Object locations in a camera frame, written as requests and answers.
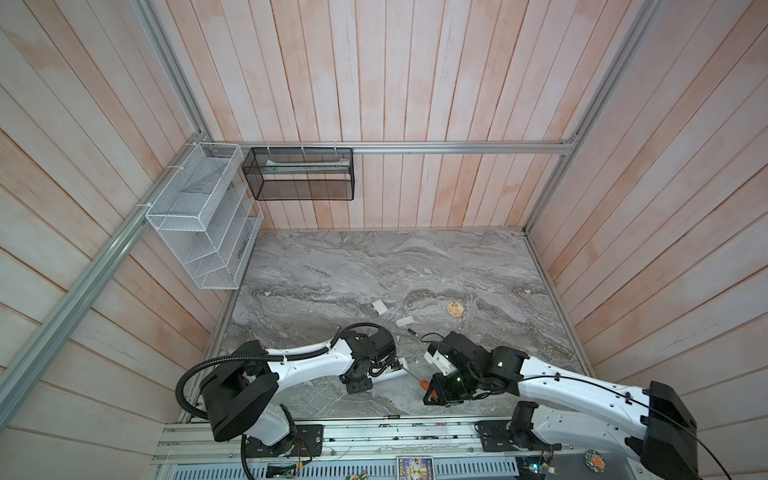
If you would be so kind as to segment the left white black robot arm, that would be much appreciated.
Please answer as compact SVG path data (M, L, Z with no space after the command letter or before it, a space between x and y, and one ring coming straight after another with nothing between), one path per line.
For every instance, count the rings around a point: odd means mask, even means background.
M294 349L265 349L254 340L185 373L190 378L210 371L200 383L202 410L186 402L182 383L177 384L177 401L209 422L217 442L246 435L274 446L293 435L286 409L273 402L279 392L325 377L337 377L348 394L365 392L397 361L393 335L370 322L340 328L325 342Z

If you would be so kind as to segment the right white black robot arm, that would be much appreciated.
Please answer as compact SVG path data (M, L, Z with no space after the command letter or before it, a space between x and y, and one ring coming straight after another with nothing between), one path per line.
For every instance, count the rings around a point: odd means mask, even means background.
M622 454L662 479L699 476L697 423L666 384L592 379L512 347L487 350L455 331L430 342L424 358L438 370L426 388L427 405L518 397L510 419L476 423L486 451L552 454L573 446Z

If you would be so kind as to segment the long white TV remote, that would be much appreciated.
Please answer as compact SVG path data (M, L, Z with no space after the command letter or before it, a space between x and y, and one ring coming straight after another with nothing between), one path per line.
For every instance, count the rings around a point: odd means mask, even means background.
M380 375L374 377L372 379L372 382L374 384L378 384L385 381L398 379L403 376L407 376L408 375L407 368L408 368L407 360L405 358L398 358L393 365L387 367Z

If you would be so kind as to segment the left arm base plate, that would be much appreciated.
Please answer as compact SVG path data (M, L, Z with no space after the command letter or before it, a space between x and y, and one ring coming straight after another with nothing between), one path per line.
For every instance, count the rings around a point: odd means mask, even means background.
M299 424L296 427L256 425L246 432L241 456L246 459L319 457L323 436L324 426L321 424Z

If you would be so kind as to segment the white TV remote battery cover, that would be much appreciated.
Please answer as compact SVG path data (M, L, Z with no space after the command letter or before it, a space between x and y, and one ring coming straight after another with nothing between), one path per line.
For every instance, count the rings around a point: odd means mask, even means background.
M414 318L413 318L412 316L407 316L407 317L404 317L404 318L398 319L398 320L396 321L396 325L397 325L399 328L405 328L405 327L407 327L407 326L409 326L409 325L413 324L414 322L415 322L415 320L414 320Z

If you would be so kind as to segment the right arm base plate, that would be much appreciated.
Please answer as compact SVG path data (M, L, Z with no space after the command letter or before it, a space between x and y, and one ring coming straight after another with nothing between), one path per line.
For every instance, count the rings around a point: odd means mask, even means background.
M484 420L474 425L484 452L552 452L562 449L561 443L549 444L539 439L530 428L520 427L511 420Z

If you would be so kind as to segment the orange handle screwdriver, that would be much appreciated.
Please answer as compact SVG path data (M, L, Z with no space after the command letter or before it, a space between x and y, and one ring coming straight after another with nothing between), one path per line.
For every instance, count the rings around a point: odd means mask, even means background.
M420 385L420 387L424 390L429 389L430 382L424 379L419 378L416 374L411 372L404 364L401 365L401 368L412 378L414 378Z

